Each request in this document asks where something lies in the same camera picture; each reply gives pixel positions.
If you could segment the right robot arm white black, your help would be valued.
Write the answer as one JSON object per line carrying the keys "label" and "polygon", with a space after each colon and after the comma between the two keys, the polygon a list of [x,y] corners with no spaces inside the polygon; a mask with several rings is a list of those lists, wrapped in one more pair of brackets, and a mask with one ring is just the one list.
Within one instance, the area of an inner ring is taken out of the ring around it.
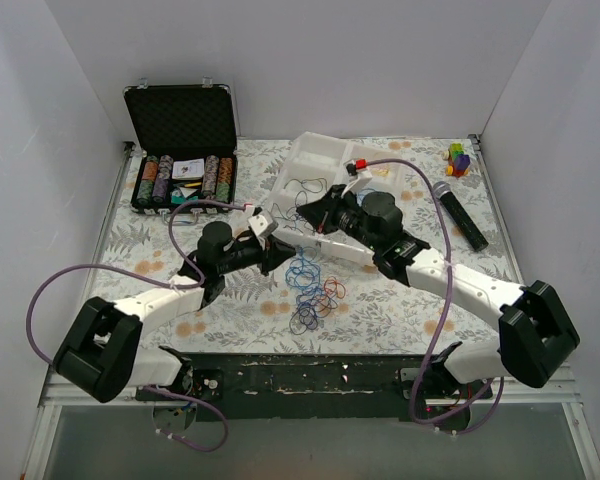
{"label": "right robot arm white black", "polygon": [[452,264],[404,229],[389,193],[372,192],[358,201],[336,185],[297,212],[318,233],[342,232],[369,248],[388,279],[449,300],[497,331],[493,341],[456,342],[428,361],[422,383],[444,397],[459,395],[473,381],[502,376],[541,388],[580,343],[551,285],[518,285]]}

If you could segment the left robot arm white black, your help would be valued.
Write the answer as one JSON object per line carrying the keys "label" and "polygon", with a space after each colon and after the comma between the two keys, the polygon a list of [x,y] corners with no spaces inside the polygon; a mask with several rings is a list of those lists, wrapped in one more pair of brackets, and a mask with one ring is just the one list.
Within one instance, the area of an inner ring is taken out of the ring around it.
{"label": "left robot arm white black", "polygon": [[170,399],[185,398],[193,386],[189,360],[168,347],[144,348],[142,339],[210,305],[227,274],[255,266],[268,275],[294,257],[295,247],[274,236],[274,228],[261,215],[240,235],[211,222],[167,286],[115,301],[88,299],[55,354],[55,372],[101,403],[127,387],[159,387]]}

